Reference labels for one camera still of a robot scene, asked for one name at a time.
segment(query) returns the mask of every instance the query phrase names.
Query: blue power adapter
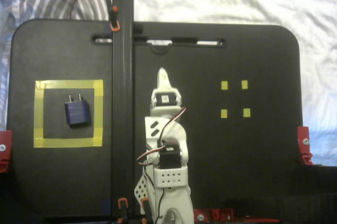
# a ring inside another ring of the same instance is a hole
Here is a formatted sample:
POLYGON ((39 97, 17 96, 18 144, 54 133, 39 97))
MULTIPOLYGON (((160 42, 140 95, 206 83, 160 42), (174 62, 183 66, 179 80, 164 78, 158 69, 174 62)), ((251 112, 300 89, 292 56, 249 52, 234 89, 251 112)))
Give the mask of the blue power adapter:
POLYGON ((72 101, 72 97, 69 96, 69 102, 64 104, 68 125, 80 125, 90 122, 89 104, 82 100, 81 94, 78 97, 79 101, 72 101))

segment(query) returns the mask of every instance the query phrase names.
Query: wrinkled fabric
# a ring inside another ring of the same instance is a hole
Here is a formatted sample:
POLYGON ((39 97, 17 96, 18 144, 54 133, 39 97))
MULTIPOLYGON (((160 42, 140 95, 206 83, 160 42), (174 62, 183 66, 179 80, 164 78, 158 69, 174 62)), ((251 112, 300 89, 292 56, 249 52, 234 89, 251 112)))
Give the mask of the wrinkled fabric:
MULTIPOLYGON (((32 18, 69 18, 73 0, 0 0, 0 126, 5 128, 13 31, 32 18)), ((337 0, 135 0, 135 21, 274 24, 300 45, 304 125, 313 161, 337 165, 337 0)), ((74 19, 107 20, 104 0, 78 0, 74 19)))

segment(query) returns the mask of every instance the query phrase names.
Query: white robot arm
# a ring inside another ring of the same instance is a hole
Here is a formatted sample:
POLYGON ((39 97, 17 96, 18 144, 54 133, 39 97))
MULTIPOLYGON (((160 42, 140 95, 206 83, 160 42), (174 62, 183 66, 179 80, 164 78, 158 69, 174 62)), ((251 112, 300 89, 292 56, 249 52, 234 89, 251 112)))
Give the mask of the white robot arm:
POLYGON ((144 166, 143 176, 135 188, 139 203, 144 195, 148 197, 155 224, 194 223, 186 132, 178 123, 185 111, 181 102, 181 95, 171 87, 167 72, 160 69, 157 88, 151 96, 151 116, 145 118, 147 152, 138 158, 140 161, 146 157, 146 161, 140 163, 144 166), (145 188, 147 193, 140 194, 145 188))

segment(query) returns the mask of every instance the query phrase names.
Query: yellow tape square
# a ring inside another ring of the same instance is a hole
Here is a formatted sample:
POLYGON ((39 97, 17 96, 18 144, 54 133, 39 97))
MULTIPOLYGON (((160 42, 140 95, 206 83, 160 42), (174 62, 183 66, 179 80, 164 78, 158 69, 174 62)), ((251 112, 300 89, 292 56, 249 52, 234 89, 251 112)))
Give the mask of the yellow tape square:
POLYGON ((242 89, 243 90, 247 90, 248 89, 248 81, 247 80, 241 81, 241 85, 242 85, 242 89))
POLYGON ((227 119, 227 109, 222 109, 221 110, 221 118, 222 119, 227 119))
POLYGON ((48 80, 35 81, 34 147, 80 148, 103 145, 103 80, 48 80), (94 89, 94 136, 80 139, 43 138, 43 99, 45 89, 94 89))
POLYGON ((228 90, 228 81, 221 82, 221 90, 228 90))
POLYGON ((243 117, 248 118, 251 116, 251 109, 250 108, 244 108, 243 109, 243 117))

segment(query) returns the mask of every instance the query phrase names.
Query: black vertical pole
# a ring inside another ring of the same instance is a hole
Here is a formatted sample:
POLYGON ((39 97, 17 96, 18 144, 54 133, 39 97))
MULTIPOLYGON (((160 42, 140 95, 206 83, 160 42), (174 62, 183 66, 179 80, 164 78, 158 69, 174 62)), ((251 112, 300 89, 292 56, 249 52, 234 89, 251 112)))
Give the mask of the black vertical pole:
POLYGON ((112 207, 118 215, 117 201, 128 199, 133 206, 135 160, 133 127, 133 0, 113 0, 118 7, 117 20, 121 29, 113 34, 112 78, 112 207))

